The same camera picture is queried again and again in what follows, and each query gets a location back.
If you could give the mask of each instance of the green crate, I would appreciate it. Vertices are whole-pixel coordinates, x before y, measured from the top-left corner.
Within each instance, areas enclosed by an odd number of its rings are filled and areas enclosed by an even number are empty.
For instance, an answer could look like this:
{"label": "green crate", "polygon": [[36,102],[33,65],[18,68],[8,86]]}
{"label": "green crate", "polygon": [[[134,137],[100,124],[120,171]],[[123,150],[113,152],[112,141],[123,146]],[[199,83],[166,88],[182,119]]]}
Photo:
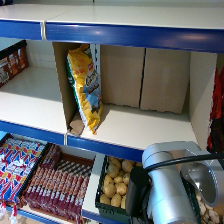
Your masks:
{"label": "green crate", "polygon": [[[101,175],[100,175],[99,185],[98,185],[98,189],[96,193],[95,206],[96,208],[99,209],[100,216],[102,216],[103,218],[111,219],[120,223],[130,224],[130,216],[127,214],[127,212],[124,209],[100,203],[100,195],[103,194],[103,181],[104,181],[104,177],[106,176],[106,170],[108,165],[109,165],[108,157],[105,156]],[[196,199],[195,189],[192,184],[190,184],[188,181],[186,181],[183,178],[182,178],[182,182],[186,190],[186,193],[189,197],[197,222],[198,224],[201,224],[200,208],[198,206],[198,202]]]}
{"label": "green crate", "polygon": [[104,177],[106,176],[106,170],[108,165],[109,165],[108,157],[105,156],[100,175],[100,181],[96,193],[96,200],[95,200],[96,208],[99,209],[100,216],[102,216],[103,218],[111,219],[120,223],[129,224],[130,217],[124,209],[100,203],[100,195],[103,194],[103,181]]}

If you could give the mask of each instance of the cardboard box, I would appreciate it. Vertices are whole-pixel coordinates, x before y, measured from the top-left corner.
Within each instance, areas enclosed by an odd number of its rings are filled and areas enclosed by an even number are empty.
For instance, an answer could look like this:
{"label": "cardboard box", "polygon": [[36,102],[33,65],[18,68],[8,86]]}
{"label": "cardboard box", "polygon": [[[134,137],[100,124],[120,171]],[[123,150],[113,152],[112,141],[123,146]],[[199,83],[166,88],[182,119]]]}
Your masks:
{"label": "cardboard box", "polygon": [[103,103],[139,107],[143,61],[144,48],[100,46]]}
{"label": "cardboard box", "polygon": [[140,108],[181,113],[189,84],[190,52],[147,49]]}

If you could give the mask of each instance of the yellow chip bag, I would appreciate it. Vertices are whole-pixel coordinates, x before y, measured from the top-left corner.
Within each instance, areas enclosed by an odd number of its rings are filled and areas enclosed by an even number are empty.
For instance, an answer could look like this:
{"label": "yellow chip bag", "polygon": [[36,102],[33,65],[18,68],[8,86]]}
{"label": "yellow chip bag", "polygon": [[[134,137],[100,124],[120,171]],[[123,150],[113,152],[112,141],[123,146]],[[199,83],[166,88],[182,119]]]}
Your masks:
{"label": "yellow chip bag", "polygon": [[99,78],[89,44],[82,44],[78,49],[69,50],[67,70],[82,121],[92,133],[95,133],[100,122],[103,104]]}

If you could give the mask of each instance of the snack bag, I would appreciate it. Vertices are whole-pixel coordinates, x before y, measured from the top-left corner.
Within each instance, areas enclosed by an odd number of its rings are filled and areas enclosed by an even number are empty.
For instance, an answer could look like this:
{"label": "snack bag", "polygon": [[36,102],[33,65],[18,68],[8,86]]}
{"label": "snack bag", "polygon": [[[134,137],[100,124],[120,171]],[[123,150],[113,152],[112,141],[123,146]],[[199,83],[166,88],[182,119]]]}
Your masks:
{"label": "snack bag", "polygon": [[94,134],[100,122],[103,104],[89,44],[69,50],[67,70],[82,121]]}

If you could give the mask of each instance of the cable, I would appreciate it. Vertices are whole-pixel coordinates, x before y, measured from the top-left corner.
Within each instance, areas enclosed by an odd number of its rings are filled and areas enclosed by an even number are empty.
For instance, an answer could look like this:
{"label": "cable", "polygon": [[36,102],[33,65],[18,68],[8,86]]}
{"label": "cable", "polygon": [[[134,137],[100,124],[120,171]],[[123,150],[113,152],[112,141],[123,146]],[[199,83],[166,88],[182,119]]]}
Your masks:
{"label": "cable", "polygon": [[196,161],[203,161],[203,160],[213,160],[213,159],[224,159],[224,153],[200,155],[200,156],[189,156],[189,157],[184,157],[179,159],[171,159],[171,160],[163,161],[163,162],[148,166],[145,168],[145,170],[147,172],[151,172],[163,166],[170,166],[170,165],[175,165],[179,163],[189,163],[189,162],[196,162]]}

